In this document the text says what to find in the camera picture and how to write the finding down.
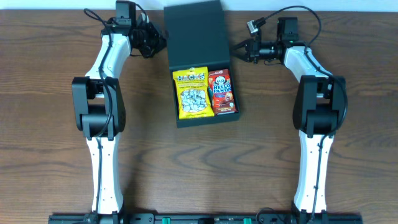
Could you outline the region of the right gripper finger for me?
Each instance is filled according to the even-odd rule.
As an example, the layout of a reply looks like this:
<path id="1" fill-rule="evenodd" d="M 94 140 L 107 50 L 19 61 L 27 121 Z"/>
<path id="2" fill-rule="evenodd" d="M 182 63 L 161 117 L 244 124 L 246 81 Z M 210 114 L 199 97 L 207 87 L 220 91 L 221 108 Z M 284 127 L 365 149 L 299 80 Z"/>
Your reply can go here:
<path id="1" fill-rule="evenodd" d="M 238 50 L 238 49 L 241 49 L 241 48 L 243 48 L 244 50 L 246 50 L 246 47 L 247 47 L 247 44 L 248 44 L 248 43 L 249 43 L 249 40 L 246 39 L 246 40 L 244 40 L 244 41 L 242 41 L 242 42 L 240 42 L 240 43 L 238 43 L 238 44 L 232 46 L 232 47 L 231 47 L 231 51 Z"/>
<path id="2" fill-rule="evenodd" d="M 233 52 L 233 56 L 244 61 L 244 62 L 249 62 L 249 54 L 245 52 L 244 54 L 239 54 L 237 52 Z"/>

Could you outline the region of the red Hello Panda box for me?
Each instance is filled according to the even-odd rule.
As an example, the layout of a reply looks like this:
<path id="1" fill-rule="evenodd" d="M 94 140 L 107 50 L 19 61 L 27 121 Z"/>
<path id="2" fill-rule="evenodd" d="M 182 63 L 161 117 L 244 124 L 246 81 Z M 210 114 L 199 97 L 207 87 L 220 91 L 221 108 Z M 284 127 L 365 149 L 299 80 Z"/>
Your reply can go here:
<path id="1" fill-rule="evenodd" d="M 215 70 L 209 73 L 208 92 L 214 114 L 235 113 L 236 104 L 232 91 L 231 76 L 228 69 Z"/>

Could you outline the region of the dark green gift box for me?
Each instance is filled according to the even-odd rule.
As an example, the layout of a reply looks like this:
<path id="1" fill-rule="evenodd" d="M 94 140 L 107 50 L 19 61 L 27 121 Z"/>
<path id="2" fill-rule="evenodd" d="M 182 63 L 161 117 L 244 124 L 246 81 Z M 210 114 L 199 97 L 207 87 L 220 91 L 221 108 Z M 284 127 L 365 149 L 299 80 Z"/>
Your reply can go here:
<path id="1" fill-rule="evenodd" d="M 239 109 L 231 67 L 228 32 L 220 1 L 204 1 L 164 8 L 169 71 L 207 67 L 228 69 L 234 105 Z"/>

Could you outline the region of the yellow Hacks candy bag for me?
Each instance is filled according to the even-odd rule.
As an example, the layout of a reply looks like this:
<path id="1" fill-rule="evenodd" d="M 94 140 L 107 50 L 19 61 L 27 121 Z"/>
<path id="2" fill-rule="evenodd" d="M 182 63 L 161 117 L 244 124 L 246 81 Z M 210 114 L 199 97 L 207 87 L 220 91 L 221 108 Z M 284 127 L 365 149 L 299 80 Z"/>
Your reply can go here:
<path id="1" fill-rule="evenodd" d="M 197 119 L 215 114 L 208 96 L 208 67 L 172 73 L 178 99 L 178 118 Z"/>

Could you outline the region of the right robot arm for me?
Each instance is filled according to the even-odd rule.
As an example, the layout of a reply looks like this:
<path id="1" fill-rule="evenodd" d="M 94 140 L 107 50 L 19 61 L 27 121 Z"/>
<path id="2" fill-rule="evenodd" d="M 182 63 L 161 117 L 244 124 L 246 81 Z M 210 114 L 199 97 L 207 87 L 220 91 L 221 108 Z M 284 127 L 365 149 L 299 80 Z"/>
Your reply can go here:
<path id="1" fill-rule="evenodd" d="M 325 184 L 328 153 L 348 107 L 345 79 L 325 70 L 308 43 L 301 41 L 296 17 L 280 17 L 275 41 L 264 42 L 265 18 L 247 23 L 250 39 L 232 47 L 233 56 L 245 61 L 279 60 L 298 81 L 293 124 L 300 138 L 300 169 L 294 209 L 298 223 L 325 223 Z"/>

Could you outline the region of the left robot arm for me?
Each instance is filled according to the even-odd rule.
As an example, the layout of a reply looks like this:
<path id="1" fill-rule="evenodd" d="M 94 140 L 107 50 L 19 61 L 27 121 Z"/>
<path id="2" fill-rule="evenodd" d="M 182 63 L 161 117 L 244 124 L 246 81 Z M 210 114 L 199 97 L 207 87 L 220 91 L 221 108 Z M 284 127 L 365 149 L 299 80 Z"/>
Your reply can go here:
<path id="1" fill-rule="evenodd" d="M 68 223 L 121 223 L 124 199 L 119 181 L 119 141 L 126 125 L 119 77 L 134 49 L 152 58 L 167 45 L 139 4 L 116 1 L 116 15 L 107 21 L 91 9 L 83 12 L 103 25 L 101 49 L 92 68 L 72 81 L 76 126 L 90 150 L 93 169 L 91 212 Z"/>

